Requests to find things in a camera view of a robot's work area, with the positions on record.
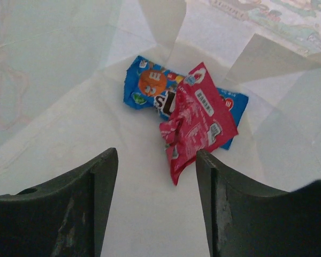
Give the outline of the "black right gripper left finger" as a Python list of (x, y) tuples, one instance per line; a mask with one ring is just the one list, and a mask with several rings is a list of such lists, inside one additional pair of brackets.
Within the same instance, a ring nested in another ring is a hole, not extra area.
[(0, 256), (100, 256), (118, 171), (109, 148), (18, 194), (0, 195)]

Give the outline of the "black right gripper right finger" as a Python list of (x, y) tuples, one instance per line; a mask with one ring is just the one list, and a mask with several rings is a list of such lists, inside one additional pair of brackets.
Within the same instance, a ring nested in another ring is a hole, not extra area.
[(206, 150), (196, 175), (211, 256), (321, 256), (321, 180), (282, 191)]

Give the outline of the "small red candy packet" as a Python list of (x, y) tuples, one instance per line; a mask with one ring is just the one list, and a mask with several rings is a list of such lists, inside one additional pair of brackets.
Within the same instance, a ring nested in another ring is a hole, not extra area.
[(198, 150), (212, 152), (238, 134), (233, 116), (204, 63), (180, 82), (174, 111), (159, 129), (175, 185), (183, 170), (195, 162)]

